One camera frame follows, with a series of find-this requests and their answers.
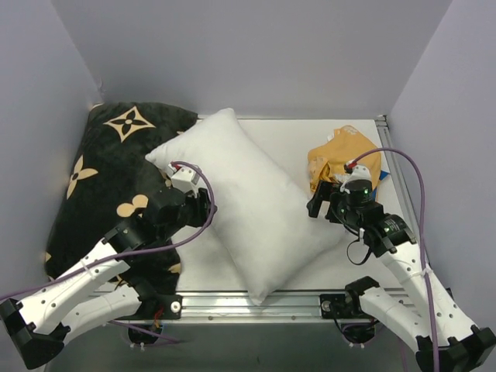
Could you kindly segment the blue and orange pillowcase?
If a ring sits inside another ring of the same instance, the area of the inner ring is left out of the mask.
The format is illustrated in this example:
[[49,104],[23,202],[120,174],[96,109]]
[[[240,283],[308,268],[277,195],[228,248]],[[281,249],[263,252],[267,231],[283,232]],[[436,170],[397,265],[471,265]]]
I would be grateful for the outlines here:
[[355,127],[346,125],[335,129],[331,139],[308,152],[309,187],[316,191],[319,181],[342,183],[349,175],[344,165],[377,146]]

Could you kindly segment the white pillow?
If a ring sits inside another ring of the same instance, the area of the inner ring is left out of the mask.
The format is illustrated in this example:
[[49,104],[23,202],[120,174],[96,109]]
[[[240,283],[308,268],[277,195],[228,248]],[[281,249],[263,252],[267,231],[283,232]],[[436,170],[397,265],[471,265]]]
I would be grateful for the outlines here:
[[344,229],[311,218],[307,195],[224,108],[145,156],[160,170],[174,161],[198,166],[217,211],[212,228],[255,305],[283,287],[320,254],[338,246]]

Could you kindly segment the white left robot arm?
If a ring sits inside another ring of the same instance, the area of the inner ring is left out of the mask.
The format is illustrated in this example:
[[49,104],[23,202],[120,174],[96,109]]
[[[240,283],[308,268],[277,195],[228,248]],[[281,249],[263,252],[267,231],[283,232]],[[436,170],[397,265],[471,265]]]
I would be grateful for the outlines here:
[[123,219],[73,267],[22,299],[1,303],[1,320],[25,367],[35,370],[54,359],[79,335],[122,317],[147,319],[163,304],[144,277],[132,276],[114,291],[92,293],[125,273],[185,226],[205,229],[215,214],[210,191],[158,191],[142,212]]

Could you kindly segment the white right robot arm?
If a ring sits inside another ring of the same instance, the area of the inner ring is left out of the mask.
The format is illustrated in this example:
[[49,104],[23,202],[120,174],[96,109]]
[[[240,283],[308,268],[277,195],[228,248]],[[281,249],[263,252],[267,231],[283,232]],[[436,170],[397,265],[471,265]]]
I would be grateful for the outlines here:
[[366,276],[345,286],[346,312],[382,323],[412,350],[422,371],[472,371],[481,366],[495,348],[495,334],[464,314],[422,261],[408,224],[373,199],[371,182],[320,181],[307,204],[311,217],[318,215],[323,202],[329,203],[326,219],[355,233],[367,254],[395,276],[414,305],[407,308]]

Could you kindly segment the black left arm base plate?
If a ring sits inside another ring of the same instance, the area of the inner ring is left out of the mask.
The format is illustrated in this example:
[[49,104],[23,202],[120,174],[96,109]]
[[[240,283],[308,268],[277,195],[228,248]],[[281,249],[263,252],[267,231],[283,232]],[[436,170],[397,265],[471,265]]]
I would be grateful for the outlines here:
[[146,314],[154,320],[178,320],[181,318],[183,297],[179,294],[159,294],[148,303]]

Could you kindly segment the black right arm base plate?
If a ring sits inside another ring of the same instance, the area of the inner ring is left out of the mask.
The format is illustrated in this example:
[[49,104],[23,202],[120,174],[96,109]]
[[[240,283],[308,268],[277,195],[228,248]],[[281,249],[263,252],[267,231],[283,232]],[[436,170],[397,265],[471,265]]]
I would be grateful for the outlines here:
[[360,319],[370,321],[370,317],[354,309],[346,300],[344,293],[319,295],[320,314],[323,319],[349,320]]

